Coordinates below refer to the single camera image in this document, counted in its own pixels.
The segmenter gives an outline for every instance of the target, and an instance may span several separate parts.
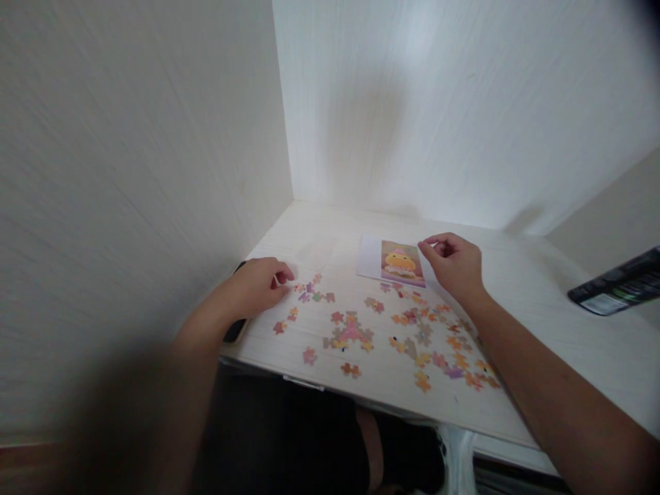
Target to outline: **purple puzzle piece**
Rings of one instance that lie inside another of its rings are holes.
[[[444,372],[445,375],[447,375],[452,380],[463,377],[463,370],[460,369],[458,366],[454,366],[453,368],[445,368]]]

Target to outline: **white wall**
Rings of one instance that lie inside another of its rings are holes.
[[[292,200],[269,1],[4,3],[0,433],[169,338]]]
[[[296,199],[546,234],[659,143],[655,54],[615,0],[274,17]]]
[[[660,148],[633,166],[548,239],[592,276],[660,245]],[[637,311],[660,329],[660,300]]]

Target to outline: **hand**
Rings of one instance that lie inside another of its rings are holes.
[[[277,258],[248,260],[218,285],[195,313],[202,320],[213,322],[213,325],[220,320],[231,324],[243,318],[252,318],[279,303],[289,293],[289,287],[284,284],[293,279],[291,269]]]
[[[451,232],[438,234],[417,244],[433,267],[438,282],[460,305],[486,294],[481,280],[481,250]]]

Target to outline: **right hand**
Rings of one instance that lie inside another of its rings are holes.
[[[438,282],[459,304],[486,295],[481,280],[481,250],[451,232],[424,239],[417,246]]]

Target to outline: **white paper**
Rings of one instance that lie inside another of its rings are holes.
[[[363,235],[357,256],[357,274],[426,289],[429,281],[435,281],[431,265],[416,242],[399,241]]]

